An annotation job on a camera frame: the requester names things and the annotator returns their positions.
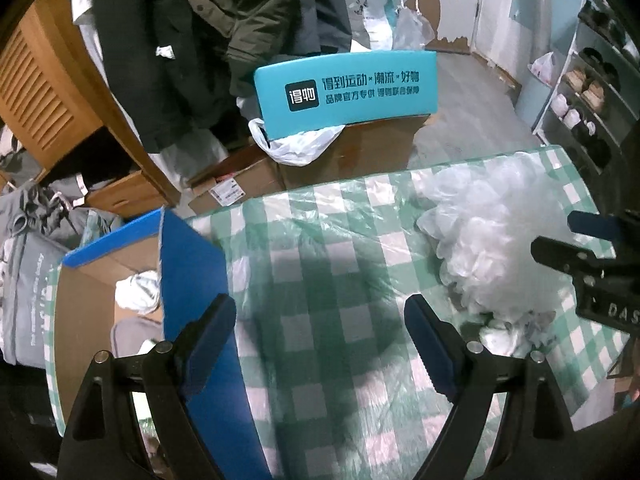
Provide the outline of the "white soft bundle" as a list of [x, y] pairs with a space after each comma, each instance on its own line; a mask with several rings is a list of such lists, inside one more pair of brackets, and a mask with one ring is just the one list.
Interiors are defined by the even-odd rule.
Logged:
[[555, 320], [553, 311], [523, 314], [517, 321], [492, 318], [480, 329], [480, 342], [495, 356], [524, 358], [533, 350], [544, 351], [555, 334], [551, 326]]

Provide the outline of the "blue cardboard storage box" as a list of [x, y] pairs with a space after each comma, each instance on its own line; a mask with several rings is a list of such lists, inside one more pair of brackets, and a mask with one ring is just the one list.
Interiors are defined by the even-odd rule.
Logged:
[[[116, 356], [119, 281], [153, 270], [163, 336], [150, 351]], [[148, 400], [158, 440], [178, 479], [265, 479], [270, 475], [254, 424], [233, 332], [205, 388], [180, 389], [174, 341], [218, 294], [230, 296], [227, 261], [167, 209], [157, 209], [67, 254], [58, 271], [51, 365], [63, 443], [63, 479], [149, 479], [134, 412]]]

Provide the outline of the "white fluffy mesh pouf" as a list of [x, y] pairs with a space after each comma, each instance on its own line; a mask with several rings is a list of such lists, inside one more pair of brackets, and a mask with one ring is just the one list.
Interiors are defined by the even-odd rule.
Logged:
[[483, 166], [454, 165], [426, 182], [416, 220], [440, 263], [439, 278], [472, 314], [516, 323], [559, 309], [568, 279], [536, 263], [537, 237], [570, 243], [562, 188], [542, 162], [518, 152]]

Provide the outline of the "metal shoe rack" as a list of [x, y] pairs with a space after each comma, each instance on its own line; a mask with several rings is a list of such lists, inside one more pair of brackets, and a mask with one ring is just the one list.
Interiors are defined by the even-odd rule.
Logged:
[[606, 0], [582, 0], [567, 56], [534, 125], [580, 170], [600, 176], [639, 120], [639, 49]]

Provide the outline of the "green white checkered tablecloth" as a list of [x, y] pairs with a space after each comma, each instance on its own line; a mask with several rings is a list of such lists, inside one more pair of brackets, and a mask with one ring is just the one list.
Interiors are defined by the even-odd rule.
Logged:
[[[564, 212], [593, 211], [562, 148], [523, 152], [562, 188]], [[416, 226], [426, 182], [450, 166], [376, 174], [253, 198], [185, 221], [221, 248], [238, 309], [235, 342], [270, 474], [408, 479], [449, 412], [405, 329], [406, 299], [466, 327]], [[56, 269], [44, 318], [51, 365]]]

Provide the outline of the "grey fabric bag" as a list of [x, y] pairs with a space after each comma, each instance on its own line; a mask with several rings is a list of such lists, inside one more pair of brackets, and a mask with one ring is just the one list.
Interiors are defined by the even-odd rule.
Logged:
[[44, 367], [48, 275], [72, 250], [122, 226], [122, 217], [75, 206], [59, 190], [27, 182], [1, 194], [1, 354]]

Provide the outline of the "white plastic bag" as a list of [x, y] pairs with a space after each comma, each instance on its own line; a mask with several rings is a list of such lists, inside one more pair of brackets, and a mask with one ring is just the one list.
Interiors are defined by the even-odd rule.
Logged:
[[299, 132], [283, 139], [267, 139], [265, 123], [260, 118], [248, 123], [254, 143], [274, 162], [283, 166], [305, 167], [317, 160], [332, 144], [345, 126], [326, 127]]

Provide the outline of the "teal printed shoe box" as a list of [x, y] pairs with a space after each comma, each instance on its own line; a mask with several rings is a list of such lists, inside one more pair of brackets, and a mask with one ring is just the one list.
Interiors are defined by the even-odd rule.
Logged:
[[434, 51], [366, 51], [298, 58], [256, 70], [254, 85], [270, 140], [438, 110]]

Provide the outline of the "wooden louvered cabinet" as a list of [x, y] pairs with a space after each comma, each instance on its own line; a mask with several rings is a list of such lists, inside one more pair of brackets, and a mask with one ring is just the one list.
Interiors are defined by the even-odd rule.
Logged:
[[35, 0], [6, 38], [1, 117], [38, 162], [39, 182], [81, 174], [87, 205], [124, 218], [178, 204], [91, 61], [70, 0]]

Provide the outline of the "dark hanging jacket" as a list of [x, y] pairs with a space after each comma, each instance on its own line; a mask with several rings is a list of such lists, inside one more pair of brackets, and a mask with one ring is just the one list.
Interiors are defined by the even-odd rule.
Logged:
[[236, 105], [258, 68], [343, 53], [345, 0], [92, 0], [108, 86], [145, 151], [202, 130], [226, 148], [250, 134]]

